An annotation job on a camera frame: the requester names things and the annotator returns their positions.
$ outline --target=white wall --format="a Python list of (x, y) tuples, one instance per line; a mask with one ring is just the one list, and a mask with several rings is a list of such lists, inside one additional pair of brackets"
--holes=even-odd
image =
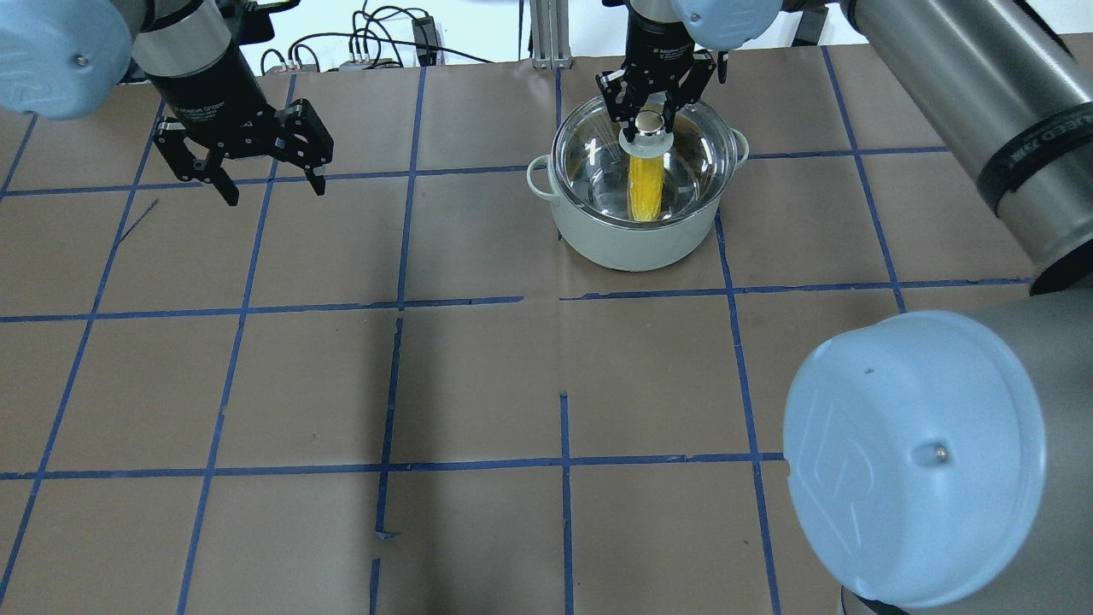
[[(525, 14), (524, 36), (517, 36), (518, 0), (368, 0), (369, 10), (383, 4), (421, 7), (433, 14), (442, 31), (443, 44), (493, 61), (509, 61), (527, 54), (528, 14)], [(1060, 33), (1093, 32), (1093, 2), (1091, 0), (1031, 0), (1033, 7)], [(269, 44), (244, 47), (244, 54), (258, 72), (258, 60), (268, 47), (282, 52), (289, 45), (316, 32), (350, 32), (350, 15), (361, 8), (361, 0), (304, 0), (284, 13), (273, 15), (277, 37)], [(600, 0), (569, 0), (569, 46), (575, 56), (622, 55), (626, 39), (626, 11), (622, 8), (606, 9)], [(794, 38), (800, 15), (781, 14), (771, 28), (745, 47), (785, 47)], [(391, 36), (413, 40), (409, 20), (392, 19), (385, 22)], [(836, 7), (832, 7), (821, 44), (841, 45), (865, 43), (854, 32)], [(320, 38), (308, 42), (319, 54), (320, 68), (349, 60), (345, 38)], [(412, 48), (403, 48), (407, 64), (415, 58)], [(466, 63), (448, 56), (448, 63)]]

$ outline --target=grid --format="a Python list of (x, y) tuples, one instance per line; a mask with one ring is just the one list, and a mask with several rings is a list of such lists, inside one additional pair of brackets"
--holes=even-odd
[[(480, 462), (411, 463), (411, 464), (397, 464), (391, 462), (391, 443), (393, 438), (393, 431), (397, 427), (398, 404), (396, 397), (398, 390), (400, 351), (402, 345), (402, 334), (404, 327), (402, 314), (406, 312), (407, 310), (434, 309), (434, 307), (444, 307), (453, 305), (487, 305), (487, 304), (519, 303), (525, 298), (522, 296), (483, 296), (475, 298), (437, 298), (437, 299), (423, 299), (423, 300), (408, 300), (406, 298), (407, 260), (409, 256), (410, 235), (412, 232), (412, 223), (413, 223), (414, 184), (416, 178), (419, 176), (431, 176), (431, 175), (517, 173), (517, 172), (522, 172), (525, 168), (522, 164), (518, 164), (512, 166), (492, 166), (492, 167), (445, 168), (445, 169), (430, 169), (430, 170), (418, 169), (416, 166), (418, 166), (419, 141), (421, 133), (422, 107), (423, 107), (423, 99), (426, 94), (425, 80), (426, 80), (427, 69), (425, 68), (421, 70), (418, 82), (414, 125), (413, 125), (413, 140), (412, 140), (411, 159), (409, 169), (406, 172), (349, 173), (349, 174), (340, 174), (340, 175), (336, 174), (328, 176), (328, 179), (330, 181), (338, 181), (342, 179), (377, 178), (377, 177), (401, 177), (407, 179), (408, 189), (407, 189), (407, 199), (404, 204), (403, 229), (402, 229), (400, 259), (399, 259), (398, 297), (393, 301), (377, 301), (369, 304), (337, 303), (337, 304), (299, 304), (299, 305), (275, 305), (275, 306), (250, 305), (250, 291), (255, 281), (255, 271), (262, 246), (262, 234), (266, 224), (267, 211), (269, 209), (270, 198), (273, 192), (273, 189), (282, 182), (294, 182), (294, 181), (305, 180), (303, 177), (293, 177), (293, 176), (279, 177), (277, 174), (278, 164), (277, 162), (273, 162), (270, 172), (266, 178), (244, 179), (239, 181), (239, 184), (265, 185), (265, 196), (258, 217), (257, 229), (254, 237), (246, 284), (244, 286), (242, 301), (238, 306), (224, 306), (224, 307), (216, 307), (216, 309), (197, 309), (197, 310), (178, 310), (178, 311), (164, 310), (164, 311), (101, 312), (99, 304), (103, 298), (103, 293), (106, 287), (107, 280), (110, 275), (110, 269), (114, 263), (114, 258), (116, 255), (118, 244), (126, 236), (126, 234), (131, 232), (132, 228), (140, 223), (143, 216), (149, 213), (151, 206), (154, 206), (154, 204), (151, 205), (149, 209), (146, 209), (140, 215), (138, 215), (136, 221), (132, 222), (131, 225), (128, 224), (130, 214), (132, 212), (132, 204), (138, 192), (149, 189), (190, 189), (197, 187), (198, 185), (196, 184), (141, 185), (140, 182), (141, 176), (143, 174), (145, 163), (148, 162), (152, 145), (150, 138), (149, 141), (145, 143), (140, 165), (130, 185), (89, 187), (89, 188), (9, 190), (12, 177), (15, 175), (15, 170), (17, 168), (22, 154), (25, 151), (26, 144), (30, 141), (31, 134), (35, 128), (36, 118), (33, 118), (22, 139), (14, 162), (7, 174), (3, 186), (2, 188), (0, 188), (0, 201), (2, 201), (2, 199), (7, 196), (85, 193), (85, 192), (103, 192), (103, 191), (128, 192), (128, 198), (126, 201), (124, 212), (121, 214), (121, 218), (118, 222), (113, 248), (110, 249), (109, 256), (106, 260), (106, 264), (103, 269), (98, 288), (95, 294), (95, 299), (90, 312), (77, 314), (77, 315), (28, 315), (19, 317), (0, 317), (0, 324), (26, 323), (26, 322), (57, 322), (57, 321), (78, 321), (85, 323), (83, 335), (80, 340), (75, 357), (72, 360), (72, 366), (66, 382), (64, 392), (63, 395), (61, 397), (61, 401), (57, 410), (57, 414), (54, 419), (45, 450), (42, 453), (38, 469), (35, 472), (0, 474), (0, 481), (22, 481), (22, 482), (31, 482), (32, 484), (30, 497), (27, 499), (25, 510), (23, 512), (22, 520), (20, 522), (14, 545), (7, 559), (3, 579), (2, 581), (0, 581), (0, 604), (2, 604), (4, 594), (8, 590), (12, 571), (17, 565), (20, 548), (26, 533), (27, 524), (31, 521), (35, 510), (35, 501), (38, 494), (38, 489), (42, 486), (42, 484), (46, 481), (71, 480), (71, 478), (109, 480), (109, 478), (127, 478), (127, 477), (128, 478), (183, 477), (183, 476), (201, 477), (202, 485), (201, 485), (200, 498), (193, 518), (193, 527), (186, 560), (185, 576), (181, 579), (181, 590), (178, 596), (177, 613), (181, 615), (183, 613), (186, 612), (187, 607), (187, 598), (190, 588), (190, 578), (193, 570), (195, 559), (197, 557), (198, 549), (200, 548), (201, 530), (205, 512), (205, 506), (209, 499), (210, 487), (212, 485), (212, 482), (216, 477), (248, 476), (248, 475), (249, 476), (319, 475), (319, 474), (345, 474), (345, 473), (375, 474), (378, 476), (379, 481), (375, 530), (381, 537), (385, 536), (390, 537), (391, 535), (387, 534), (387, 529), (385, 527), (385, 515), (387, 507), (388, 482), (391, 474), (414, 473), (414, 472), (455, 472), (455, 471), (475, 471), (475, 470), (495, 470), (495, 469), (521, 469), (521, 468), (560, 468), (562, 471), (562, 486), (561, 486), (562, 502), (563, 502), (562, 516), (564, 520), (564, 532), (563, 532), (564, 536), (563, 557), (564, 557), (564, 571), (565, 571), (564, 604), (566, 614), (571, 615), (575, 612), (573, 511), (572, 511), (572, 493), (571, 493), (571, 470), (573, 468), (593, 466), (593, 465), (627, 465), (627, 464), (698, 464), (698, 463), (748, 464), (750, 463), (753, 471), (753, 483), (754, 483), (754, 492), (757, 506), (755, 513), (759, 519), (760, 532), (763, 541), (762, 546), (763, 546), (765, 567), (766, 567), (766, 577), (767, 577), (769, 596), (771, 596), (771, 607), (773, 613), (780, 615), (781, 605), (778, 593), (778, 583), (775, 573), (775, 559), (771, 542), (769, 522), (767, 520), (766, 497), (764, 493), (762, 462), (784, 461), (784, 458), (781, 453), (778, 451), (762, 451), (760, 449), (760, 445), (756, 437), (754, 416), (752, 413), (751, 393), (749, 389), (749, 379), (748, 379), (747, 353), (741, 339), (741, 331), (740, 331), (741, 328), (740, 328), (740, 320), (737, 307), (737, 297), (749, 293), (779, 293), (789, 291), (824, 292), (824, 291), (854, 291), (854, 289), (889, 289), (893, 293), (893, 296), (898, 306), (898, 310), (901, 312), (904, 312), (906, 311), (906, 305), (903, 299), (903, 294), (902, 294), (903, 288), (945, 287), (945, 286), (962, 286), (962, 285), (1008, 285), (1008, 284), (1024, 284), (1030, 281), (1023, 277), (992, 277), (992, 279), (982, 279), (982, 280), (953, 280), (953, 279), (901, 280), (898, 277), (895, 264), (893, 263), (892, 253), (886, 243), (884, 228), (881, 224), (877, 205), (873, 200), (872, 190), (869, 184), (869, 178), (867, 176), (862, 159), (866, 156), (874, 156), (874, 155), (936, 153), (936, 152), (943, 152), (947, 150), (944, 147), (898, 147), (898, 149), (871, 149), (871, 150), (859, 149), (858, 142), (854, 134), (854, 129), (850, 123), (850, 118), (846, 109), (846, 104), (843, 99), (843, 94), (839, 88), (838, 78), (836, 75), (835, 68), (831, 61), (831, 57), (826, 48), (822, 49), (822, 54), (824, 63), (826, 66), (831, 79), (832, 86), (835, 92), (836, 100), (838, 103), (838, 109), (842, 115), (843, 123), (847, 132), (847, 138), (850, 143), (850, 149), (834, 150), (834, 151), (767, 153), (767, 154), (756, 154), (753, 157), (756, 159), (826, 157), (826, 156), (851, 157), (855, 162), (861, 181), (861, 188), (863, 190), (866, 200), (869, 204), (870, 214), (877, 234), (877, 240), (883, 253), (884, 264), (889, 274), (888, 281), (865, 282), (865, 283), (810, 284), (810, 285), (798, 285), (798, 286), (737, 286), (733, 284), (732, 281), (730, 263), (726, 255), (727, 250), (726, 250), (725, 230), (722, 228), (720, 214), (718, 214), (717, 217), (715, 218), (715, 233), (718, 247), (720, 248), (720, 267), (724, 276), (724, 285), (717, 287), (695, 287), (685, 289), (587, 293), (579, 296), (559, 297), (560, 300), (569, 301), (569, 300), (599, 300), (599, 299), (613, 299), (613, 298), (639, 298), (639, 297), (657, 297), (657, 296), (725, 296), (728, 303), (728, 309), (730, 316), (731, 340), (733, 345), (731, 352), (736, 358), (736, 364), (739, 372), (738, 376), (739, 376), (740, 390), (743, 402), (749, 450), (747, 452), (724, 453), (724, 454), (573, 457), (571, 456), (571, 450), (569, 450), (571, 433), (569, 433), (568, 397), (566, 393), (563, 392), (559, 401), (559, 428), (561, 438), (561, 456), (557, 458), (510, 459), (510, 460), (493, 460), (493, 461), (480, 461)], [(555, 82), (555, 122), (557, 125), (561, 125), (562, 120), (561, 71), (557, 71), (555, 73), (554, 82)], [(295, 84), (296, 84), (296, 78), (295, 75), (293, 75), (289, 84), (289, 95), (285, 100), (286, 104), (291, 102), (293, 98)], [(156, 116), (158, 117), (160, 115), (162, 115), (162, 113), (163, 113), (163, 104), (161, 103)], [(224, 409), (227, 406), (228, 400), (231, 399), (236, 364), (239, 356), (239, 348), (246, 338), (246, 324), (249, 316), (269, 315), (269, 314), (313, 312), (313, 311), (362, 311), (362, 310), (392, 310), (392, 309), (398, 311), (399, 317), (396, 320), (395, 332), (393, 332), (393, 351), (390, 362), (390, 381), (388, 387), (388, 401), (387, 401), (385, 426), (384, 426), (383, 454), (380, 463), (349, 464), (349, 465), (267, 466), (267, 468), (222, 468), (218, 465), (216, 457), (224, 423)], [(83, 358), (84, 351), (87, 347), (87, 342), (91, 336), (92, 329), (97, 321), (128, 320), (128, 319), (179, 319), (179, 318), (201, 318), (201, 317), (214, 317), (214, 316), (236, 317), (238, 319), (238, 327), (236, 330), (234, 343), (231, 351), (231, 358), (228, 362), (227, 372), (224, 377), (223, 392), (220, 402), (220, 413), (218, 415), (215, 429), (213, 431), (213, 438), (209, 446), (208, 462), (204, 465), (204, 468), (144, 469), (144, 470), (130, 470), (130, 471), (48, 470), (52, 447), (56, 441), (58, 430), (60, 429), (61, 423), (64, 418), (68, 401), (72, 393), (72, 387), (73, 383), (75, 382), (78, 372), (80, 371), (81, 360)], [(378, 588), (383, 578), (381, 568), (383, 568), (383, 561), (379, 558), (376, 558), (372, 561), (371, 578), (369, 578), (369, 589), (371, 589), (369, 613), (376, 613), (377, 610)]]

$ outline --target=blue plastic cap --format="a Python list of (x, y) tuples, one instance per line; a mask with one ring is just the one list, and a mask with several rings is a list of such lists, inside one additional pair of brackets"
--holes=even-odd
[(729, 51), (766, 32), (781, 0), (672, 0), (672, 8), (695, 43)]
[(87, 115), (131, 57), (132, 35), (109, 0), (0, 0), (0, 106), (50, 119)]
[(950, 604), (1024, 544), (1046, 466), (1035, 389), (983, 324), (904, 315), (818, 348), (789, 391), (789, 492), (813, 551), (848, 589)]

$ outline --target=glass lid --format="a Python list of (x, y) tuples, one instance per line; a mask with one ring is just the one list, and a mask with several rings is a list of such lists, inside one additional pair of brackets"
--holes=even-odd
[[(659, 111), (662, 106), (663, 95), (659, 95), (650, 96), (645, 108)], [(619, 144), (619, 131), (603, 98), (596, 96), (562, 122), (551, 156), (551, 174), (562, 193), (585, 213), (614, 226), (657, 228), (685, 220), (720, 198), (736, 166), (736, 140), (725, 120), (701, 100), (675, 114), (674, 141), (658, 156), (662, 179), (654, 180), (659, 185), (648, 184), (647, 165), (640, 169), (642, 177), (632, 176), (639, 165), (632, 164), (632, 156)], [(634, 179), (645, 181), (646, 191), (659, 187), (659, 211), (635, 215), (631, 206)]]

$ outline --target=pot handle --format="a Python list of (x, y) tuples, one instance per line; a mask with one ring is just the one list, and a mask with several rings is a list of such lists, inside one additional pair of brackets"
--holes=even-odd
[(740, 168), (745, 162), (748, 162), (748, 158), (751, 157), (751, 143), (748, 142), (748, 137), (744, 137), (743, 132), (732, 128), (731, 126), (729, 127), (729, 132), (732, 133), (732, 138), (737, 141), (737, 147), (743, 150), (744, 152), (740, 159), (737, 161), (736, 168)]
[(525, 175), (525, 177), (528, 180), (528, 187), (531, 188), (531, 191), (537, 197), (539, 197), (539, 198), (541, 198), (543, 200), (551, 200), (552, 201), (552, 200), (554, 200), (554, 198), (557, 194), (555, 194), (554, 192), (548, 192), (545, 190), (540, 190), (539, 186), (536, 186), (534, 179), (531, 178), (531, 172), (534, 170), (539, 166), (546, 166), (548, 168), (550, 168), (550, 154), (543, 154), (543, 155), (541, 155), (541, 156), (532, 159), (531, 164), (528, 164), (528, 170), (527, 170), (527, 174)]

